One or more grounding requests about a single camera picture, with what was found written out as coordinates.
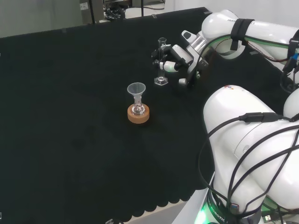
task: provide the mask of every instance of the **table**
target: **table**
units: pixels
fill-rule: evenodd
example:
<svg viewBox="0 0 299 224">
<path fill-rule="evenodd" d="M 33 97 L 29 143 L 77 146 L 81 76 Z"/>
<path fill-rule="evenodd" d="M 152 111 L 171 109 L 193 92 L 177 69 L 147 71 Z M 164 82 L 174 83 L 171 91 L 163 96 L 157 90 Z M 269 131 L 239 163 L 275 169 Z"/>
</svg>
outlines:
<svg viewBox="0 0 299 224">
<path fill-rule="evenodd" d="M 279 71 L 247 49 L 234 60 L 217 55 L 197 85 L 184 75 L 154 85 L 157 40 L 184 47 L 205 8 L 0 39 L 0 212 L 7 223 L 99 224 L 128 221 L 188 200 L 199 181 L 196 156 L 205 138 L 208 96 L 237 84 L 282 113 L 287 95 Z M 150 120 L 131 124 L 127 93 L 146 84 Z M 211 153 L 202 155 L 206 179 Z"/>
</svg>

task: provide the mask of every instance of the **white floor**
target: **white floor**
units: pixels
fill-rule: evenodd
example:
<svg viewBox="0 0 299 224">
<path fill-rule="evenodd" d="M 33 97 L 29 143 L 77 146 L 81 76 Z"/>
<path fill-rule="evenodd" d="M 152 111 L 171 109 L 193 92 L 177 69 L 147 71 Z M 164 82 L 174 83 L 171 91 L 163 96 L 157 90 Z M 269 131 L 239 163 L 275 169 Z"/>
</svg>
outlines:
<svg viewBox="0 0 299 224">
<path fill-rule="evenodd" d="M 146 6 L 150 8 L 164 8 L 164 3 L 157 4 L 157 5 L 151 5 L 151 6 Z M 153 9 L 144 9 L 144 16 L 147 15 L 153 15 L 153 14 L 161 14 L 165 13 L 165 10 L 153 10 Z M 128 8 L 126 10 L 126 19 L 130 18 L 135 18 L 135 17 L 141 17 L 141 8 Z"/>
</svg>

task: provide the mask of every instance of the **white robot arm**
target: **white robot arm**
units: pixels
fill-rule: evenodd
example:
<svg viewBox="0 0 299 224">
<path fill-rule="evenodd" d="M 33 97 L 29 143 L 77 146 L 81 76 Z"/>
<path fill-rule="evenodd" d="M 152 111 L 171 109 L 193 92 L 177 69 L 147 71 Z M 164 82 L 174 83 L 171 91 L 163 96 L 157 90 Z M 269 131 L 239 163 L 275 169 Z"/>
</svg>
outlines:
<svg viewBox="0 0 299 224">
<path fill-rule="evenodd" d="M 224 10 L 220 13 L 209 15 L 202 24 L 202 31 L 197 35 L 184 31 L 182 35 L 190 43 L 199 55 L 210 45 L 223 58 L 232 59 L 238 57 L 244 50 L 241 42 L 237 50 L 231 50 L 231 31 L 237 17 L 232 12 Z M 288 60 L 289 41 L 294 37 L 298 28 L 276 25 L 266 22 L 253 21 L 248 26 L 245 40 L 254 42 L 258 48 L 264 49 L 271 57 L 279 62 Z M 198 44 L 197 40 L 203 39 L 204 44 Z M 287 99 L 284 107 L 284 115 L 293 117 L 299 113 L 299 90 L 295 90 Z M 210 133 L 218 125 L 250 112 L 273 112 L 260 99 L 239 86 L 225 86 L 215 92 L 206 102 L 204 107 L 204 121 L 207 132 Z M 210 137 L 210 143 L 215 162 L 214 189 L 228 196 L 230 179 L 238 161 L 243 158 L 247 150 L 265 136 L 289 128 L 289 131 L 273 136 L 269 140 L 258 145 L 241 163 L 233 179 L 233 186 L 240 178 L 257 163 L 290 148 L 294 142 L 299 121 L 289 122 L 278 120 L 271 123 L 237 121 L 229 124 Z M 256 210 L 262 204 L 265 195 L 253 201 L 263 194 L 277 170 L 281 166 L 286 155 L 280 156 L 256 169 L 247 176 L 235 189 L 231 196 L 232 203 L 238 205 L 238 212 Z M 299 151 L 293 151 L 287 158 L 285 165 L 276 177 L 272 187 L 267 193 L 276 203 L 288 209 L 299 208 Z M 217 222 L 208 213 L 207 217 L 212 222 Z"/>
<path fill-rule="evenodd" d="M 238 17 L 228 10 L 209 15 L 202 24 L 202 30 L 198 34 L 184 31 L 182 36 L 189 43 L 187 52 L 194 58 L 189 67 L 188 77 L 180 80 L 181 84 L 188 84 L 196 75 L 194 68 L 201 66 L 205 52 L 212 47 L 225 59 L 238 57 L 243 51 L 242 42 L 238 42 L 237 50 L 231 50 L 231 32 Z M 298 28 L 272 24 L 261 21 L 252 21 L 248 26 L 245 41 L 258 51 L 266 51 L 270 57 L 267 59 L 285 64 L 288 60 L 288 46 L 290 40 L 296 34 Z"/>
</svg>

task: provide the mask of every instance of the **hexagonal base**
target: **hexagonal base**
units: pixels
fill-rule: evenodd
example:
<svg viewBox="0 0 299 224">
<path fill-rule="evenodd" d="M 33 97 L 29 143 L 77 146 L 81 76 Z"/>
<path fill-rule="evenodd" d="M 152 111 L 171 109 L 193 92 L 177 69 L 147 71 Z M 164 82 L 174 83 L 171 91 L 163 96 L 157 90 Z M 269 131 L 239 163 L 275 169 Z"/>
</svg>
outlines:
<svg viewBox="0 0 299 224">
<path fill-rule="evenodd" d="M 154 79 L 155 84 L 157 85 L 166 85 L 168 83 L 168 78 L 166 77 L 157 77 Z"/>
</svg>

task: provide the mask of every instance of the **clear glass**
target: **clear glass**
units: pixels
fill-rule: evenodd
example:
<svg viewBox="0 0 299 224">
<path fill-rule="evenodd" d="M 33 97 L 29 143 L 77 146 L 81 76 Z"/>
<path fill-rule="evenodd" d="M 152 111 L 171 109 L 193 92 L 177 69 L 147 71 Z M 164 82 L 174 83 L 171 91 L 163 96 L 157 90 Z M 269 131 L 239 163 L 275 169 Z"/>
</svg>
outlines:
<svg viewBox="0 0 299 224">
<path fill-rule="evenodd" d="M 164 54 L 164 48 L 166 47 L 166 38 L 161 37 L 158 40 L 159 44 L 159 63 L 164 63 L 165 62 L 165 54 Z M 160 68 L 159 66 L 159 72 L 158 72 L 158 77 L 154 79 L 155 84 L 157 85 L 166 85 L 168 83 L 168 79 L 165 77 L 165 70 L 164 68 Z"/>
<path fill-rule="evenodd" d="M 127 90 L 134 97 L 134 105 L 131 112 L 134 115 L 143 115 L 145 113 L 145 107 L 142 105 L 141 96 L 146 87 L 143 83 L 132 83 L 128 86 Z"/>
</svg>

